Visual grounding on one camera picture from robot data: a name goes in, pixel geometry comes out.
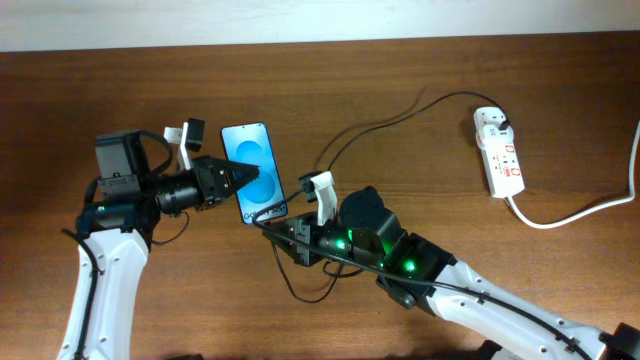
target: white cable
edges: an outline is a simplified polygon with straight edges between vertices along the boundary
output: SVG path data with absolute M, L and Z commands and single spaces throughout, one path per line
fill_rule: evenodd
M 554 222 L 554 223 L 549 223 L 549 224 L 536 224 L 533 221 L 527 219 L 524 215 L 522 215 L 522 213 L 520 212 L 520 210 L 518 209 L 518 207 L 516 206 L 515 201 L 513 200 L 513 197 L 511 196 L 507 196 L 507 204 L 509 205 L 509 207 L 511 207 L 511 210 L 513 210 L 513 213 L 516 214 L 516 216 L 522 220 L 525 224 L 536 228 L 536 229 L 552 229 L 558 226 L 562 226 L 565 224 L 568 224 L 574 220 L 578 220 L 581 217 L 587 216 L 591 213 L 594 213 L 598 210 L 602 210 L 602 209 L 606 209 L 608 207 L 612 207 L 612 206 L 616 206 L 616 205 L 620 205 L 620 204 L 624 204 L 624 203 L 628 203 L 630 201 L 633 201 L 633 199 L 636 197 L 636 190 L 635 190 L 635 185 L 634 185 L 634 181 L 633 181 L 633 173 L 634 173 L 634 169 L 635 169 L 635 162 L 636 162 L 636 151 L 638 150 L 638 139 L 640 138 L 640 121 L 638 122 L 638 127 L 636 128 L 636 136 L 633 139 L 633 145 L 631 146 L 631 158 L 629 159 L 629 196 L 622 198 L 622 199 L 617 199 L 617 200 L 612 200 L 612 201 L 607 201 L 605 203 L 596 205 L 592 208 L 589 208 L 587 210 L 575 213 L 567 218 L 564 218 L 560 221 Z

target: white wall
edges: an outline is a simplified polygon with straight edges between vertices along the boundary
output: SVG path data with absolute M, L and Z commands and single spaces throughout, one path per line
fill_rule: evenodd
M 640 29 L 640 0 L 0 0 L 0 51 Z

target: wire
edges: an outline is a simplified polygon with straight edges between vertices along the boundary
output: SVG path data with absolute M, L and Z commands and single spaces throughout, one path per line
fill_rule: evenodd
M 98 274 L 102 273 L 98 268 L 98 260 L 96 260 L 93 251 L 87 246 L 87 244 L 78 237 L 77 234 L 68 229 L 62 229 L 62 233 L 75 240 L 78 245 L 84 250 L 91 262 L 91 284 L 89 286 L 89 294 L 87 295 L 87 304 L 84 307 L 84 316 L 82 318 L 82 328 L 80 329 L 80 337 L 78 338 L 78 347 L 73 354 L 74 360 L 83 360 L 85 344 L 87 342 L 87 332 L 89 330 L 89 319 L 91 318 L 91 308 L 93 307 L 93 298 L 96 295 L 96 288 L 98 286 Z
M 355 266 L 359 269 L 362 270 L 366 270 L 369 271 L 371 273 L 374 273 L 378 276 L 381 276 L 383 279 L 391 279 L 391 280 L 395 280 L 398 282 L 402 282 L 402 283 L 406 283 L 406 284 L 414 284 L 414 285 L 421 285 L 421 286 L 433 286 L 433 287 L 439 287 L 439 288 L 443 288 L 443 289 L 448 289 L 448 290 L 452 290 L 452 291 L 457 291 L 459 293 L 465 294 L 465 295 L 469 295 L 469 296 L 473 296 L 476 297 L 478 299 L 481 299 L 483 301 L 487 301 L 490 303 L 493 303 L 495 305 L 498 305 L 500 307 L 503 307 L 507 310 L 510 310 L 528 320 L 530 320 L 531 322 L 539 325 L 540 327 L 544 328 L 545 330 L 549 331 L 550 333 L 552 333 L 553 335 L 555 335 L 558 339 L 562 340 L 565 344 L 567 344 L 569 349 L 574 350 L 576 353 L 578 353 L 578 355 L 580 355 L 580 357 L 582 357 L 584 360 L 591 360 L 591 357 L 589 356 L 589 354 L 587 354 L 578 344 L 575 343 L 574 340 L 570 339 L 569 337 L 567 337 L 563 332 L 559 331 L 558 329 L 554 328 L 553 326 L 547 324 L 544 320 L 538 318 L 537 316 L 522 310 L 514 305 L 511 305 L 507 302 L 504 302 L 502 300 L 496 299 L 490 295 L 478 292 L 478 291 L 473 291 L 471 289 L 467 289 L 467 288 L 463 288 L 461 286 L 456 286 L 456 285 L 452 285 L 452 284 L 447 284 L 447 283 L 442 283 L 442 282 L 438 282 L 438 281 L 423 281 L 423 280 L 414 280 L 414 279 L 409 279 L 409 278 L 405 278 L 403 276 L 399 276 L 399 275 L 395 275 L 392 273 L 389 273 L 387 271 L 384 270 L 380 270 L 378 268 L 374 268 L 368 265 L 363 265 L 363 264 L 359 264 L 351 259 L 346 259 L 346 258 L 342 258 L 339 257 L 337 255 L 331 254 L 317 246 L 311 245 L 311 244 L 307 244 L 304 243 L 298 239 L 294 239 L 292 237 L 288 237 L 284 234 L 280 234 L 274 230 L 272 230 L 271 228 L 269 228 L 268 226 L 266 226 L 263 223 L 260 223 L 257 221 L 257 219 L 262 216 L 263 214 L 267 213 L 268 211 L 270 211 L 271 209 L 277 208 L 279 206 L 282 206 L 283 204 L 286 204 L 288 202 L 290 202 L 291 200 L 293 200 L 296 196 L 298 196 L 300 193 L 302 192 L 302 190 L 298 190 L 295 193 L 293 193 L 291 196 L 289 196 L 288 198 L 273 204 L 271 206 L 268 206 L 260 211 L 258 211 L 252 219 L 252 223 L 253 225 L 255 225 L 257 228 L 269 233 L 270 236 L 273 236 L 275 238 L 278 238 L 282 241 L 291 243 L 291 244 L 295 244 L 297 246 L 300 246 L 304 249 L 307 249 L 309 251 L 312 251 L 314 253 L 316 253 L 317 255 L 323 256 L 325 258 L 328 258 L 330 260 L 334 260 L 334 261 L 338 261 L 341 263 L 342 265 L 351 265 L 351 266 Z
M 152 176 L 158 176 L 162 174 L 165 170 L 167 170 L 171 165 L 171 160 L 173 159 L 173 149 L 171 148 L 171 145 L 169 144 L 169 142 L 167 142 L 167 139 L 165 139 L 164 137 L 158 134 L 152 133 L 151 131 L 140 130 L 140 135 L 144 135 L 148 138 L 151 138 L 159 142 L 160 144 L 162 144 L 162 146 L 165 147 L 165 149 L 167 149 L 167 152 L 169 153 L 169 157 L 167 158 L 167 160 L 165 160 L 162 164 L 158 165 L 156 168 L 151 170 L 146 177 L 149 178 Z
M 95 179 L 91 180 L 89 186 L 87 186 L 87 190 L 84 192 L 84 204 L 91 204 L 93 202 L 93 198 L 96 196 L 96 190 L 98 189 L 98 181 L 100 181 L 101 177 L 98 176 Z
M 382 124 L 382 125 L 378 125 L 378 126 L 374 126 L 372 128 L 366 129 L 360 133 L 358 133 L 356 136 L 354 136 L 353 138 L 351 138 L 351 140 L 349 140 L 341 149 L 340 151 L 338 151 L 338 153 L 336 154 L 336 156 L 333 157 L 333 160 L 331 160 L 331 162 L 329 163 L 329 167 L 327 168 L 327 171 L 331 171 L 331 168 L 333 167 L 333 164 L 336 162 L 336 160 L 338 160 L 338 158 L 340 157 L 340 155 L 342 155 L 342 153 L 357 139 L 359 139 L 361 136 L 368 134 L 370 132 L 376 131 L 376 130 L 380 130 L 380 129 L 384 129 L 386 127 L 390 127 L 396 124 L 399 124 L 401 122 L 407 121 L 409 119 L 411 119 L 414 116 L 420 115 L 422 112 L 428 110 L 429 108 L 431 108 L 432 106 L 436 105 L 437 103 L 439 103 L 442 100 L 448 99 L 452 96 L 456 96 L 456 95 L 470 95 L 470 96 L 476 96 L 479 97 L 481 99 L 484 99 L 488 102 L 490 102 L 491 104 L 493 104 L 495 107 L 497 107 L 498 109 L 500 109 L 505 116 L 505 120 L 502 122 L 502 124 L 500 124 L 500 128 L 502 129 L 502 127 L 504 126 L 505 129 L 507 126 L 509 126 L 509 124 L 511 123 L 509 121 L 509 117 L 507 116 L 507 112 L 504 111 L 504 109 L 502 109 L 502 107 L 493 99 L 491 99 L 490 97 L 486 96 L 486 95 L 482 95 L 473 91 L 455 91 L 446 95 L 443 95 L 437 99 L 435 99 L 434 101 L 432 101 L 430 104 L 422 107 L 421 109 L 405 116 L 402 117 L 398 120 L 392 121 L 390 123 L 386 123 L 386 124 Z
M 302 301 L 303 303 L 307 303 L 307 304 L 317 304 L 322 300 L 326 299 L 327 296 L 331 294 L 331 290 L 333 290 L 333 287 L 336 285 L 336 282 L 338 281 L 337 277 L 333 279 L 333 281 L 331 282 L 331 285 L 329 286 L 329 289 L 327 289 L 327 292 L 325 292 L 324 295 L 322 295 L 321 297 L 315 300 L 307 300 L 298 296 L 295 290 L 293 290 L 293 286 L 291 286 L 291 282 L 289 282 L 289 277 L 287 277 L 287 274 L 284 272 L 284 268 L 282 267 L 282 263 L 280 262 L 280 256 L 278 256 L 278 249 L 276 248 L 276 244 L 271 243 L 271 248 L 273 249 L 273 256 L 275 256 L 276 258 L 278 269 L 280 269 L 280 274 L 282 274 L 282 278 L 284 279 L 284 282 L 287 284 L 287 288 L 289 288 L 289 292 L 291 293 L 291 296 L 293 296 L 296 300 Z M 340 272 L 342 272 L 343 266 L 344 266 L 343 264 L 340 264 L 340 268 L 338 268 L 338 275 L 340 274 Z
M 186 211 L 182 211 L 182 212 L 180 212 L 180 214 L 178 216 L 180 216 L 182 214 L 184 214 L 187 217 L 187 221 L 184 223 L 184 226 L 182 227 L 182 230 L 180 230 L 180 232 L 176 236 L 172 237 L 169 240 L 165 240 L 165 241 L 151 240 L 151 243 L 153 245 L 155 245 L 155 246 L 163 246 L 163 245 L 167 245 L 168 243 L 172 242 L 173 240 L 179 238 L 180 235 L 182 235 L 182 233 L 184 233 L 185 230 L 187 230 L 187 228 L 189 227 L 189 214 Z
M 332 277 L 332 278 L 336 278 L 336 279 L 344 279 L 344 278 L 348 278 L 348 277 L 354 277 L 354 276 L 358 276 L 360 274 L 362 274 L 364 272 L 364 270 L 362 269 L 358 269 L 355 271 L 352 271 L 348 274 L 340 274 L 340 272 L 337 273 L 333 273 L 329 270 L 327 270 L 327 266 L 329 266 L 330 264 L 333 264 L 333 261 L 327 260 L 324 265 L 322 265 L 322 272 L 327 275 L 328 277 Z
M 602 210 L 602 209 L 606 209 L 612 206 L 616 206 L 616 205 L 620 205 L 620 204 L 624 204 L 624 203 L 628 203 L 633 201 L 633 199 L 635 199 L 636 197 L 636 189 L 635 189 L 635 184 L 634 184 L 634 179 L 633 179 L 633 173 L 635 170 L 635 162 L 636 162 L 636 152 L 638 150 L 638 139 L 640 138 L 640 121 L 638 122 L 638 127 L 636 128 L 636 135 L 633 139 L 633 145 L 631 146 L 631 157 L 629 158 L 629 196 L 621 198 L 621 199 L 616 199 L 616 200 L 612 200 L 612 201 L 607 201 L 605 203 L 602 204 L 598 204 L 594 207 L 591 207 L 589 209 L 586 209 L 584 211 L 580 211 L 578 213 L 575 213 L 569 217 L 566 217 L 560 221 L 556 221 L 553 223 L 549 223 L 549 224 L 537 224 L 534 223 L 533 221 L 527 219 L 526 216 L 524 216 L 522 214 L 522 212 L 520 212 L 520 209 L 518 209 L 518 206 L 516 205 L 516 202 L 513 200 L 513 197 L 511 196 L 507 196 L 507 204 L 509 205 L 509 207 L 511 208 L 511 210 L 513 211 L 513 213 L 520 219 L 522 220 L 522 222 L 524 222 L 525 224 L 536 228 L 536 229 L 552 229 L 552 228 L 556 228 L 558 226 L 562 226 L 565 224 L 568 224 L 572 221 L 578 220 L 584 216 L 587 216 L 591 213 L 594 213 L 596 211 Z

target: green led light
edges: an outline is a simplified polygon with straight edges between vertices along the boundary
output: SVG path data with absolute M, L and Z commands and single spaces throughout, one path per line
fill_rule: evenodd
M 411 272 L 416 269 L 416 264 L 414 264 L 413 261 L 409 260 L 404 263 L 404 269 Z

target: electrical outlet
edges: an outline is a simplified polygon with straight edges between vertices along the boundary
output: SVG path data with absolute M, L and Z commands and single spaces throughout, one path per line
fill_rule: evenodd
M 509 126 L 499 130 L 506 120 L 504 113 L 496 107 L 483 107 L 476 110 L 473 119 L 491 196 L 505 198 L 522 192 L 524 181 L 513 144 L 513 129 Z

